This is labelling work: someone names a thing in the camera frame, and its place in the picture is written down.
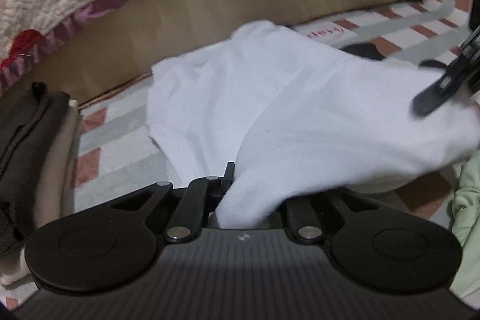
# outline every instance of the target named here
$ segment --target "silver screw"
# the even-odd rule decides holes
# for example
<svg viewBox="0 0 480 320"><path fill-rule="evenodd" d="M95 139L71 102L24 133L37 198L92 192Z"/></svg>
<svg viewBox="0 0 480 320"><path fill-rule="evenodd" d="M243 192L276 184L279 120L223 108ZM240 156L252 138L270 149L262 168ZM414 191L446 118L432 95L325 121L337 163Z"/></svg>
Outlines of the silver screw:
<svg viewBox="0 0 480 320"><path fill-rule="evenodd" d="M304 239L316 239L322 234L322 230L316 226L303 226L298 234Z"/></svg>
<svg viewBox="0 0 480 320"><path fill-rule="evenodd" d="M173 226L167 230L167 235L172 239L184 239L190 235L190 229L184 226Z"/></svg>

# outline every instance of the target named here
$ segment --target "light green cloth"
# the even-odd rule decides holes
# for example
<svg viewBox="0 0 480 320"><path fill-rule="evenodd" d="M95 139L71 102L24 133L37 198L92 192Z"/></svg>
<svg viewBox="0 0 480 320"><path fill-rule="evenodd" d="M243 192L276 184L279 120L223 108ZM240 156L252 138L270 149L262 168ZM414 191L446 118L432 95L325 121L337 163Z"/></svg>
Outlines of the light green cloth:
<svg viewBox="0 0 480 320"><path fill-rule="evenodd" d="M450 290L463 298L480 288L480 151L462 167L452 212L463 259Z"/></svg>

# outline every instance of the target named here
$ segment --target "beige padded panel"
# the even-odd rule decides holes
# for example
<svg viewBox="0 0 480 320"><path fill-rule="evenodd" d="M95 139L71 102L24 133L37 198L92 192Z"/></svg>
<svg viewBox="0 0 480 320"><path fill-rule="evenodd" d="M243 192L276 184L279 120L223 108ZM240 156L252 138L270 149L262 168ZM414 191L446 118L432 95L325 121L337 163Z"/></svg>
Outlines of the beige padded panel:
<svg viewBox="0 0 480 320"><path fill-rule="evenodd" d="M0 99L10 104L33 80L83 103L137 75L160 59L227 38L242 24L269 19L294 24L356 8L401 0L131 0L91 23L45 56Z"/></svg>

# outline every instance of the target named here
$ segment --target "folded dark pants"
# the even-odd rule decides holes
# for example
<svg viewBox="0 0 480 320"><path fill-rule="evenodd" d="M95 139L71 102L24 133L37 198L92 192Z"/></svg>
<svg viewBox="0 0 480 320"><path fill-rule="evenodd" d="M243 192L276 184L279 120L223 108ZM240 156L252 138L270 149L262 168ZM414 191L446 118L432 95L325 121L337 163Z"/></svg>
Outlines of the folded dark pants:
<svg viewBox="0 0 480 320"><path fill-rule="evenodd" d="M35 229L35 191L69 98L34 83L0 120L0 257L21 248Z"/></svg>

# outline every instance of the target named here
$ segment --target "gray stripe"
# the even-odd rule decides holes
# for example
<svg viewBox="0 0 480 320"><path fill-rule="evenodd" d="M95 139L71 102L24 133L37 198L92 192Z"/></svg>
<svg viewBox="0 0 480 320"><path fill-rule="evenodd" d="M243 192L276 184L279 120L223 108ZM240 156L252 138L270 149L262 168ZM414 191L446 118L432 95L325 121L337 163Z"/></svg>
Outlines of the gray stripe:
<svg viewBox="0 0 480 320"><path fill-rule="evenodd" d="M149 76L149 77L145 78L144 80L141 80L140 82L135 83L133 86L130 86L126 90L118 93L118 95L115 95L113 98L103 100L102 102L96 103L92 106L87 107L86 109L83 109L82 110L82 115L87 116L89 114L98 112L99 110L101 110L101 109L103 109L107 106L110 106L113 102L117 102L117 100L121 100L125 96L130 95L133 92L140 90L141 88L149 87L152 84L153 84L153 77Z"/></svg>
<svg viewBox="0 0 480 320"><path fill-rule="evenodd" d="M114 118L105 125L98 127L80 138L78 147L79 156L105 145L109 141L116 140L145 126L146 107L140 106L131 112Z"/></svg>
<svg viewBox="0 0 480 320"><path fill-rule="evenodd" d="M82 211L111 199L131 193L158 181L167 180L167 158L155 155L86 182L64 193L64 214Z"/></svg>
<svg viewBox="0 0 480 320"><path fill-rule="evenodd" d="M365 41L383 36L384 34L395 33L396 31L409 28L410 26L419 25L422 22L445 18L452 14L454 8L455 0L442 0L442 5L438 10L425 12L414 16L391 19L378 24L354 29L352 32L358 34L358 36L344 41L337 41L336 43L332 44L332 46L335 48L340 48L348 44L364 43Z"/></svg>
<svg viewBox="0 0 480 320"><path fill-rule="evenodd" d="M445 34L432 37L423 43L412 45L400 52L393 53L391 57L418 65L424 59L438 57L450 48L459 45L469 34L469 26L465 24L459 29L452 29Z"/></svg>

